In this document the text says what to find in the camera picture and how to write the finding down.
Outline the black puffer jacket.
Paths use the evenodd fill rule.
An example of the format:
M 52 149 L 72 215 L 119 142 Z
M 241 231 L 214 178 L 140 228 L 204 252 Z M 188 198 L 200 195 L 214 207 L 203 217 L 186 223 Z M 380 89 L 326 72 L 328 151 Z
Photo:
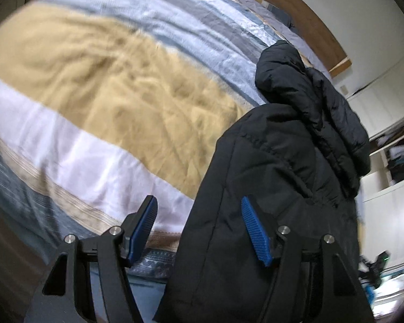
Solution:
M 255 85 L 266 104 L 218 140 L 155 321 L 372 322 L 356 212 L 371 168 L 368 134 L 288 42 L 262 51 Z M 246 230 L 246 195 L 275 223 L 270 266 Z

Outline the hanging clothes in wardrobe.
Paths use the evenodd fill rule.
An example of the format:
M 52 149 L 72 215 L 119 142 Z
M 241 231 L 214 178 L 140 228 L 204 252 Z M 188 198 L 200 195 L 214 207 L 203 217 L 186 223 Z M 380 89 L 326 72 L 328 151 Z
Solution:
M 404 181 L 404 138 L 380 151 L 390 185 Z

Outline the white wardrobe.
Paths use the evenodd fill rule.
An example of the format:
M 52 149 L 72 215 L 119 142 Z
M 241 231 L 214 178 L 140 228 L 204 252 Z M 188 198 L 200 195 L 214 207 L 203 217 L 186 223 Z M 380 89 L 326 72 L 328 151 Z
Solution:
M 404 181 L 390 185 L 380 151 L 404 138 L 404 57 L 348 99 L 368 131 L 371 170 L 358 196 L 361 255 L 367 265 L 386 256 L 380 286 L 364 283 L 374 318 L 387 321 L 404 302 Z

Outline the striped duvet on bed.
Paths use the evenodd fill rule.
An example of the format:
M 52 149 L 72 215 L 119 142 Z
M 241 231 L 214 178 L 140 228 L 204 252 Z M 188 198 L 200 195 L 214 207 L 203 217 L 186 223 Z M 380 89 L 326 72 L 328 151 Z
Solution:
M 0 311 L 22 322 L 67 235 L 90 238 L 153 195 L 129 270 L 154 314 L 217 139 L 264 103 L 263 49 L 284 39 L 255 0 L 5 0 L 0 16 Z

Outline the wooden headboard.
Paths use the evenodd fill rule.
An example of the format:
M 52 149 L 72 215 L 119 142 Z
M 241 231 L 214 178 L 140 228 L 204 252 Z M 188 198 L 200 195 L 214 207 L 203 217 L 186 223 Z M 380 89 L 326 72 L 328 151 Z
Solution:
M 328 27 L 303 0 L 257 0 L 266 1 L 287 12 L 298 29 L 298 35 L 315 52 L 328 70 L 336 77 L 352 66 L 352 61 Z

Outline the striped pillow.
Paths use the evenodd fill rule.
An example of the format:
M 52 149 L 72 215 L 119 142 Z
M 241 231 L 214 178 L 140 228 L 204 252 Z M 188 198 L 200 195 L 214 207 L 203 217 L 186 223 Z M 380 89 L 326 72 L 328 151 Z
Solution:
M 292 17 L 279 7 L 276 7 L 265 0 L 238 1 L 286 37 L 289 37 L 290 35 L 300 36 Z

